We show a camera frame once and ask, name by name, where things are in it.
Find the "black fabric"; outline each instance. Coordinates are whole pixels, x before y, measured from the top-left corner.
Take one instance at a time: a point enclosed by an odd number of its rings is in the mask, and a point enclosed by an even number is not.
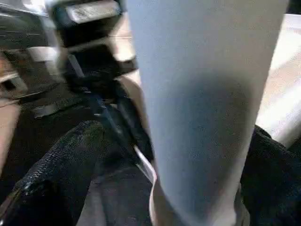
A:
[[[99,156],[104,130],[95,121],[82,122],[66,133],[27,174],[14,190],[49,180],[58,185],[65,206],[76,225]]]
[[[255,127],[241,178],[251,226],[301,225],[299,158]]]
[[[152,226],[149,198],[152,184],[136,167],[120,161],[94,181],[100,193],[106,226]]]

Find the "gray tube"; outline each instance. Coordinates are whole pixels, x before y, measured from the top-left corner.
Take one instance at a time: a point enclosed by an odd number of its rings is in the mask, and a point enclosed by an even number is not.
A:
[[[186,225],[235,223],[234,199],[286,5],[127,2],[161,186]]]

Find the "white label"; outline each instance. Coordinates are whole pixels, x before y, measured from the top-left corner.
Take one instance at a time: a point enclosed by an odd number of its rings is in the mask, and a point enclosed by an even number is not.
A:
[[[120,8],[115,1],[97,1],[66,7],[70,19],[78,24],[116,16]]]

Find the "black mesh fabric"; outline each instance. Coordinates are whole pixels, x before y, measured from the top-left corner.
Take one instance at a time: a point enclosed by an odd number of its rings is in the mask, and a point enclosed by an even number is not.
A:
[[[101,124],[95,121],[83,122],[70,130],[16,183],[14,190],[45,180],[57,184],[75,225],[95,162],[102,154],[103,133]]]
[[[241,178],[252,226],[301,225],[300,159],[255,127]]]

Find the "white cylindrical pole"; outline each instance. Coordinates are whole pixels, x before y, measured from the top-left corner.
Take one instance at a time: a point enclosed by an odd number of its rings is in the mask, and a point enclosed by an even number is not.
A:
[[[286,5],[127,1],[161,186],[186,225],[235,222],[234,199]]]

